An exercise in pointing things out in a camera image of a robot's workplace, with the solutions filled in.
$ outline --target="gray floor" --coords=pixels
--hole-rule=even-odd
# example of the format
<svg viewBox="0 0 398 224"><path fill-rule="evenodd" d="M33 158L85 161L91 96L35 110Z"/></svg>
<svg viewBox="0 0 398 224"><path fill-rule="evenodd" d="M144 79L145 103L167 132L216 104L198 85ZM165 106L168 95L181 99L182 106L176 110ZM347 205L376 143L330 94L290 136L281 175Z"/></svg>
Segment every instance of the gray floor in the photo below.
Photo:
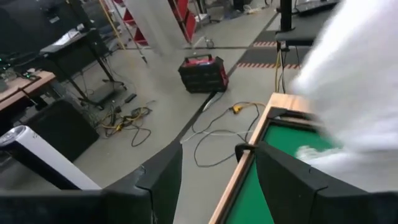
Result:
<svg viewBox="0 0 398 224"><path fill-rule="evenodd" d="M264 1L254 1L253 6L259 4L264 4ZM275 14L274 10L268 8L257 14L208 25L204 32L214 40L216 47L248 47ZM274 70L234 68L233 65L244 51L245 49L197 50L198 54L209 52L221 57L226 70L233 68L234 71L228 91L199 117L195 129L203 129L213 118L238 101L267 103L274 91ZM128 113L154 100L155 102L149 104L153 113L145 119L143 126L151 129L152 135L144 144L134 148L130 146L132 131L122 131L109 139L99 139L78 158L76 166L100 186L106 187L133 171L173 140L208 97L205 94L189 94L180 81L177 68L182 63L183 56L191 53L191 50L179 50L173 57L159 58L151 50L144 50L148 65L141 60L136 50L120 50L110 56L111 67L118 74L115 75L116 79L124 81L128 87L127 92L122 91L114 98L114 104L119 105L130 93L137 93L136 99L123 106L123 113ZM285 71L287 83L296 73L297 70ZM104 75L98 65L87 70L84 74L87 89L95 89L102 78ZM77 77L76 82L84 86L83 77ZM72 96L76 94L68 85L67 88ZM105 113L95 109L91 111L98 117ZM248 108L239 115L227 114L210 130L245 131L255 115L255 108ZM175 223L206 223L236 166L236 161L232 158L216 167L198 168L193 160L193 151L203 134L186 141L192 134L189 130L182 138L183 177ZM241 140L237 136L210 136L198 150L198 161L201 164L216 162L232 154L234 145L239 142ZM45 190L52 187L38 177L33 178L30 184L19 186L19 189L38 188Z"/></svg>

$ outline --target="green table surface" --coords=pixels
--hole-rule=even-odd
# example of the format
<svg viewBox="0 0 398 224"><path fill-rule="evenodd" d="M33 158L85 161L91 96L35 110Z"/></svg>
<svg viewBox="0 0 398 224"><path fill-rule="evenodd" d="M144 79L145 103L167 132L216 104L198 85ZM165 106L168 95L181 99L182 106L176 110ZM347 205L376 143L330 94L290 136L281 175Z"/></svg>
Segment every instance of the green table surface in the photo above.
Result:
<svg viewBox="0 0 398 224"><path fill-rule="evenodd" d="M315 149L330 148L331 144L317 133L270 125L263 141L294 156L300 146ZM253 163L233 204L228 224L274 223L257 178L256 166Z"/></svg>

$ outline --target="wooden table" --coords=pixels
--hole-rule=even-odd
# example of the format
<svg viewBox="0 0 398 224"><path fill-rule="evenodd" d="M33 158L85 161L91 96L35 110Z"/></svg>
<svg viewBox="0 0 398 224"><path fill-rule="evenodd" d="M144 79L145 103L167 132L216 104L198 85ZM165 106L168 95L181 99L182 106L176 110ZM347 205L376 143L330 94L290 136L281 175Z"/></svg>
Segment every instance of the wooden table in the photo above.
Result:
<svg viewBox="0 0 398 224"><path fill-rule="evenodd" d="M308 113L307 102L302 97L273 93L253 132L253 135L249 142L250 144L255 144L258 141L259 135L261 134L262 125L264 124L267 118L267 113L271 107L286 108L288 110ZM218 202L218 205L209 223L214 224L220 222L221 215L226 209L227 201L231 197L231 194L233 193L233 190L237 185L237 181L243 176L243 167L247 165L246 163L248 163L249 161L249 156L250 152L245 151L238 165L236 166L235 171L233 172L233 175L229 180L229 183L225 188L224 194Z"/></svg>
<svg viewBox="0 0 398 224"><path fill-rule="evenodd" d="M41 79L33 82L30 85L29 83L31 82L31 80L24 78L16 78L11 82L7 82L9 88L6 91L0 93L0 110L3 110L9 105L17 102L21 98L26 97L25 93L23 91L19 91L18 88L23 89L26 93L32 93L33 91L38 90L42 86L50 83L52 80L55 79L55 75L50 72L40 72L36 75L39 76Z"/></svg>

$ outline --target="white fluffy object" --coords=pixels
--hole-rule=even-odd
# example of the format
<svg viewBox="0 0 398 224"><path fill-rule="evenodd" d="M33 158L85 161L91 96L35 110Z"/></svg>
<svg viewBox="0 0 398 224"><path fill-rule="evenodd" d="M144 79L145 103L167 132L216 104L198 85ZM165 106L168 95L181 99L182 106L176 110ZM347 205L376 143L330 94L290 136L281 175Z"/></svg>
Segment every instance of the white fluffy object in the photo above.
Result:
<svg viewBox="0 0 398 224"><path fill-rule="evenodd" d="M398 190L397 13L393 0L341 3L292 83L344 145L303 160L371 192Z"/></svg>

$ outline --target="black speaker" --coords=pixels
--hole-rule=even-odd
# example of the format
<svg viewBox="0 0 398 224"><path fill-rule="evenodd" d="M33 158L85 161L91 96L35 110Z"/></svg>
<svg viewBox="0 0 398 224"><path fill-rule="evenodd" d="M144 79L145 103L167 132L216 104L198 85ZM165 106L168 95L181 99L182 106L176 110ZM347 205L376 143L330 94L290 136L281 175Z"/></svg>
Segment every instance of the black speaker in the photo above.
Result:
<svg viewBox="0 0 398 224"><path fill-rule="evenodd" d="M68 101L58 100L31 117L25 125L73 162L99 135Z"/></svg>

